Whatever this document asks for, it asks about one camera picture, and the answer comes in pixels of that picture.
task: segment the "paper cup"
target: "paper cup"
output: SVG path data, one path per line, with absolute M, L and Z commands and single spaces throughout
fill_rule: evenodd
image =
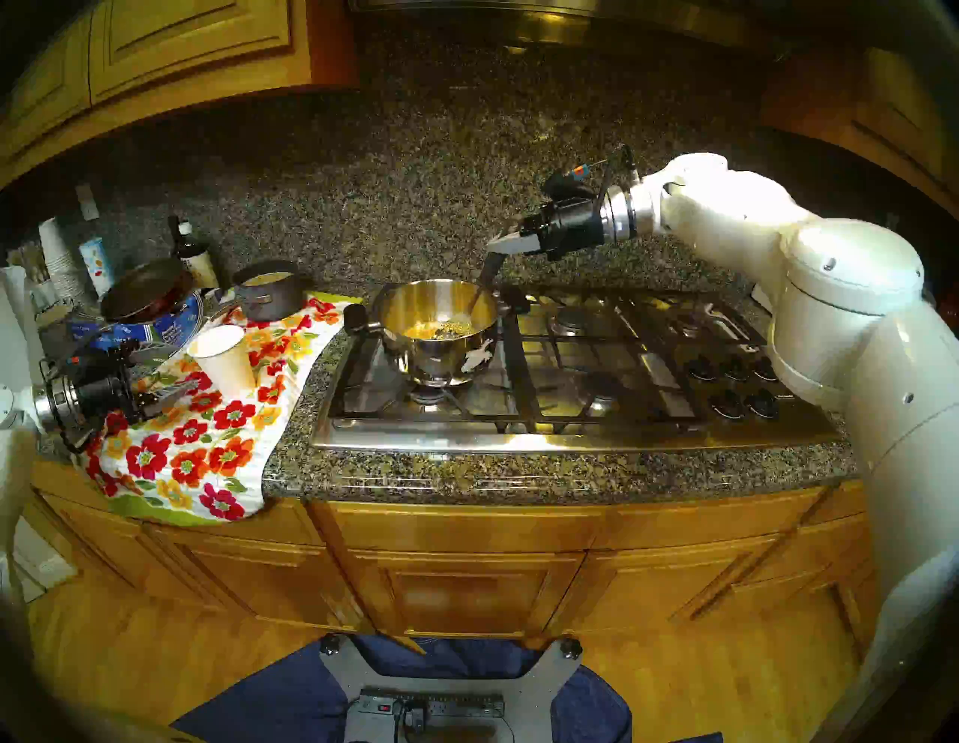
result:
M 243 338 L 243 328 L 219 325 L 190 343 L 188 353 L 223 397 L 245 397 L 256 386 Z

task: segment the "gas stove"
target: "gas stove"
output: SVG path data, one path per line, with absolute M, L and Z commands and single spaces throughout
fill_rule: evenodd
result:
M 355 338 L 311 443 L 398 452 L 637 452 L 838 437 L 776 379 L 765 340 L 710 293 L 524 289 L 471 382 L 422 387 Z

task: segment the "granite countertop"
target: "granite countertop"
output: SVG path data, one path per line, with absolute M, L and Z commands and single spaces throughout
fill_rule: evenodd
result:
M 369 288 L 341 293 L 368 296 Z M 750 299 L 724 297 L 763 332 L 768 315 Z M 626 454 L 414 454 L 309 446 L 324 396 L 349 338 L 338 334 L 314 365 L 287 429 L 267 462 L 264 494 L 393 503 L 600 504 L 727 498 L 854 476 L 843 436 L 770 449 Z M 841 418 L 833 423 L 843 431 Z

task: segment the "blue cloth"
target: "blue cloth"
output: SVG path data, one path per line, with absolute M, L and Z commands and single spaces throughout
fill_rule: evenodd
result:
M 384 676 L 424 679 L 511 679 L 540 653 L 503 639 L 420 639 L 417 655 L 390 639 L 353 637 L 366 661 Z M 593 671 L 580 666 L 550 710 L 555 743 L 629 743 L 629 706 Z M 172 727 L 207 743 L 340 743 L 346 696 L 319 659 L 313 642 L 237 682 Z

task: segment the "bottle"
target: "bottle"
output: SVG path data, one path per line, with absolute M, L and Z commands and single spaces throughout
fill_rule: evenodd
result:
M 187 270 L 193 274 L 194 283 L 198 289 L 218 289 L 220 282 L 217 280 L 217 273 L 213 269 L 213 261 L 210 259 L 210 253 L 201 241 L 197 240 L 193 234 L 193 225 L 188 221 L 182 221 L 177 225 L 174 235 L 174 255 L 187 267 Z

